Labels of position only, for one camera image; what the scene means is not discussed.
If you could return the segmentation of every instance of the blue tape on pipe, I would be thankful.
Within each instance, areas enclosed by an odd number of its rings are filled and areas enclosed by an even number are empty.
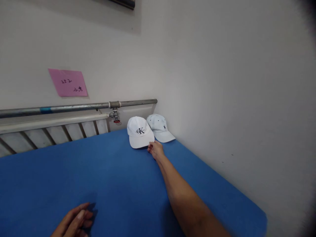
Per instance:
[[[50,107],[43,107],[43,108],[40,108],[40,112],[41,112],[42,114],[52,114],[52,113],[53,113]]]

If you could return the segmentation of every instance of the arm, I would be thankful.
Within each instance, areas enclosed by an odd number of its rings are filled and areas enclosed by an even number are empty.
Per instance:
[[[147,150],[161,170],[172,210],[185,236],[230,237],[202,199],[165,156],[162,145],[157,141],[150,142]]]

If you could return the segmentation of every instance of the hand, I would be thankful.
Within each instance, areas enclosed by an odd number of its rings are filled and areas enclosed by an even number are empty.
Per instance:
[[[147,151],[152,154],[155,161],[165,156],[164,149],[159,141],[149,142]]]
[[[91,219],[93,213],[86,210],[89,204],[89,202],[83,203],[70,210],[51,237],[88,237],[81,227],[90,228],[92,226],[92,221],[89,219]]]

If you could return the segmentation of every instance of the cap brim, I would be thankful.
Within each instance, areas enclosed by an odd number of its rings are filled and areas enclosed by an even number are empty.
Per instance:
[[[174,135],[172,135],[169,131],[159,133],[154,132],[154,135],[155,138],[162,143],[166,143],[175,139]]]
[[[154,142],[155,136],[153,132],[150,130],[148,134],[142,137],[129,137],[129,143],[132,148],[137,149],[144,146],[148,146],[149,142]]]

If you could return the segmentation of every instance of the forearm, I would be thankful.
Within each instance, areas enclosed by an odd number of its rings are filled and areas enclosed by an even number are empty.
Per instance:
[[[157,160],[172,210],[187,237],[229,236],[209,208],[181,177],[166,156]]]

